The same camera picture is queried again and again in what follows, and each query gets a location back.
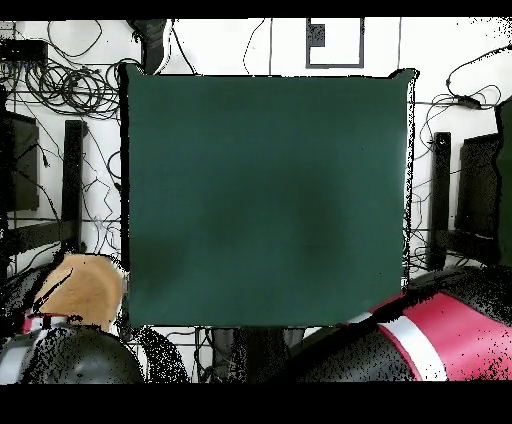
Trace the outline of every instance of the white wall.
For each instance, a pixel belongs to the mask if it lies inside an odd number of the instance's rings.
[[[204,74],[245,74],[243,55],[247,42],[254,28],[263,18],[248,20],[183,20],[176,23],[176,30],[183,49],[189,61],[199,73]],[[122,58],[140,59],[139,45],[131,38],[131,30],[124,21],[101,21],[103,35],[98,44],[84,56],[74,59],[84,64],[95,64],[92,67],[104,71],[106,67]],[[27,38],[47,38],[46,22],[26,22],[19,25],[20,31]],[[365,67],[362,70],[305,69],[305,18],[275,18],[273,20],[272,37],[272,73],[275,75],[351,75],[388,76],[397,67],[411,67],[420,71],[416,83],[415,123],[416,123],[416,156],[424,151],[419,143],[419,129],[425,122],[426,113],[432,98],[446,93],[445,80],[456,66],[469,61],[488,50],[502,46],[510,41],[510,29],[506,21],[499,18],[366,18],[365,35]],[[66,21],[52,25],[53,41],[70,54],[83,51],[95,39],[98,28],[94,21]],[[246,56],[246,66],[251,73],[268,74],[268,57],[270,41],[270,19],[267,19],[254,34]],[[60,60],[50,49],[50,57]],[[472,94],[488,84],[500,87],[502,100],[512,94],[512,69],[510,53],[470,65],[457,72],[452,78],[452,90],[458,94]],[[176,43],[172,40],[172,58],[164,73],[188,73],[189,69],[181,57]],[[495,92],[485,92],[488,102],[496,100]],[[20,94],[21,98],[33,100],[28,94]],[[40,105],[30,104],[32,112],[37,116],[40,125],[62,149],[64,124],[63,118]],[[32,112],[20,101],[17,102],[17,112],[32,116]],[[91,131],[105,158],[119,149],[120,139],[118,126],[115,121],[89,122]],[[449,131],[452,133],[452,171],[459,169],[459,150],[465,138],[487,134],[496,131],[494,111],[470,111],[452,107],[445,113],[434,118],[431,122],[432,131]],[[427,140],[427,131],[423,133]],[[51,138],[44,130],[41,131],[43,147],[55,151]],[[97,177],[112,186],[105,166],[99,155],[94,141],[89,137],[85,146],[87,159],[98,171]],[[60,175],[62,165],[53,157],[48,157],[51,169],[44,169],[41,164],[40,184],[43,185],[54,205],[60,211]],[[113,167],[118,170],[118,163]],[[95,173],[84,165],[84,182],[90,182],[96,177]],[[430,155],[414,164],[414,185],[429,179]],[[456,190],[458,174],[452,175],[450,223],[453,225],[456,210]],[[108,189],[101,184],[95,184],[86,194],[88,209],[93,217],[105,218],[109,213],[103,203]],[[415,192],[424,198],[429,193],[426,184]],[[113,216],[119,216],[119,195],[111,187],[107,202],[112,208]],[[18,218],[52,218],[48,202],[41,195],[41,206],[35,213],[18,213]],[[428,202],[422,209],[423,224],[426,227]],[[18,221],[17,225],[33,224],[32,221]],[[413,206],[413,227],[419,223],[417,207]],[[84,223],[84,239],[92,249],[96,245],[96,224]],[[411,244],[412,249],[418,246],[418,241]],[[33,256],[28,252],[18,257],[18,269],[24,267]],[[192,348],[183,348],[185,362],[191,371]]]

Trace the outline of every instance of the red stripe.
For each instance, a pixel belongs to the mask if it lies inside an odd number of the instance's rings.
[[[416,381],[422,381],[421,375],[416,368],[416,365],[414,365],[414,362],[412,361],[412,358],[409,356],[407,351],[403,348],[403,346],[400,344],[398,339],[391,333],[386,327],[383,327],[382,325],[379,325],[379,330],[389,339],[391,343],[395,346],[395,349],[402,355],[402,358],[404,359],[405,363],[410,368],[412,375],[414,376],[414,379]]]
[[[443,293],[404,315],[430,340],[449,380],[512,378],[509,327]]]
[[[25,318],[25,321],[23,322],[22,334],[30,333],[31,330],[32,330],[32,320],[30,318]]]

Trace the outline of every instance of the power cord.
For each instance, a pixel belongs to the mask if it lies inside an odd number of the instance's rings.
[[[251,45],[252,37],[254,37],[254,34],[256,33],[256,31],[258,31],[258,29],[265,23],[266,20],[267,20],[267,18],[263,18],[263,20],[260,22],[260,24],[256,28],[254,28],[253,32],[251,33],[251,37],[249,38],[249,41],[247,42],[247,47],[245,48],[244,58],[242,60],[244,63],[244,68],[245,68],[245,72],[247,72],[247,75],[250,75],[250,74],[249,74],[249,70],[247,69],[247,66],[245,64],[245,57],[247,56],[247,52],[249,51],[249,46]]]

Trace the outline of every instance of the black cable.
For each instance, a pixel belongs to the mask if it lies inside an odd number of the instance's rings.
[[[187,63],[188,67],[192,71],[192,75],[197,75],[196,69],[192,66],[192,64],[189,62],[187,56],[185,55],[185,52],[181,48],[180,40],[178,39],[178,34],[176,33],[176,30],[174,28],[174,25],[172,27],[172,33],[174,34],[174,38],[176,39],[176,44],[178,45],[178,49],[180,50],[181,55],[183,56],[183,59],[185,59],[185,62]]]
[[[36,64],[25,72],[24,83],[27,91],[31,93],[36,101],[25,101],[31,104],[43,104],[55,113],[65,116],[89,117],[96,120],[118,120],[119,113],[119,74],[118,67],[122,63],[136,64],[139,68],[142,65],[131,58],[109,64],[105,76],[98,70],[89,69],[83,64],[74,62],[71,57],[78,57],[89,51],[98,41],[79,55],[70,55],[56,46],[53,41],[45,41],[56,53],[70,66],[62,65],[53,59],[49,59],[47,65]],[[113,72],[116,85],[110,83],[110,75]]]
[[[68,57],[68,58],[77,58],[77,57],[83,56],[84,54],[88,53],[96,45],[96,43],[98,43],[99,39],[103,35],[103,28],[102,28],[101,24],[97,20],[94,20],[94,22],[96,22],[96,25],[98,26],[98,29],[100,30],[100,32],[99,32],[98,36],[96,37],[96,39],[82,53],[70,54],[70,53],[65,52],[63,49],[57,47],[57,45],[53,42],[52,36],[51,36],[51,33],[50,33],[50,27],[51,27],[52,22],[53,21],[48,21],[48,25],[46,26],[46,33],[48,35],[48,40],[50,41],[50,44],[52,45],[52,47],[55,50],[57,50],[62,56],[65,56],[65,57]]]
[[[453,74],[455,72],[457,72],[459,69],[463,68],[464,66],[467,66],[467,65],[470,65],[472,63],[475,63],[475,62],[478,62],[479,60],[482,60],[486,57],[490,57],[490,56],[494,56],[498,53],[502,53],[504,51],[507,51],[507,50],[512,50],[512,45],[508,44],[506,46],[503,46],[503,47],[499,47],[497,49],[493,49],[493,50],[490,50],[488,51],[487,53],[484,53],[483,55],[481,56],[478,56],[477,58],[475,59],[472,59],[470,60],[469,62],[466,62],[466,63],[463,63],[462,65],[459,65],[457,66],[453,71],[450,72],[450,74],[448,75],[448,78],[446,79],[446,88],[448,89],[448,92],[453,96],[453,97],[456,97],[456,98],[462,98],[462,97],[465,97],[465,96],[461,96],[459,94],[455,94],[451,89],[450,89],[450,85],[451,85],[451,77],[453,76]]]
[[[267,18],[263,18],[261,23],[256,28],[254,28],[254,31],[252,32],[251,37],[249,38],[249,41],[247,42],[247,47],[245,48],[245,53],[244,53],[244,58],[243,58],[244,68],[245,68],[245,72],[247,72],[247,75],[250,75],[250,74],[249,74],[249,70],[247,69],[247,66],[245,65],[245,57],[247,56],[247,52],[249,51],[249,46],[251,45],[252,37],[254,37],[254,34],[256,33],[256,31],[258,31],[259,27],[262,26],[266,20],[267,20]]]
[[[121,150],[118,150],[117,152],[114,152],[110,155],[110,157],[108,158],[107,160],[107,171],[108,173],[110,174],[111,177],[114,177],[114,178],[117,178],[118,180],[121,179],[121,177],[119,175],[116,175],[112,172],[112,168],[110,167],[110,161],[112,160],[112,158],[118,154],[121,153]]]

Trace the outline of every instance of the black frame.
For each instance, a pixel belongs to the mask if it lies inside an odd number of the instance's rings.
[[[306,18],[306,69],[364,68],[364,18],[359,19],[359,62],[347,64],[318,64],[311,63],[311,47],[325,46],[325,25],[312,24],[311,18]]]
[[[0,114],[6,112],[7,91],[0,90]],[[12,129],[9,125],[0,127],[0,171],[2,177],[12,172],[12,157],[8,152],[12,146]],[[64,136],[64,165],[62,172],[62,210],[59,222],[29,225],[9,229],[8,209],[0,201],[0,281],[7,280],[9,257],[27,250],[61,242],[58,256],[66,252],[81,250],[82,227],[82,152],[83,139],[87,135],[87,124],[82,120],[66,120]],[[0,199],[6,197],[11,187],[0,184]]]

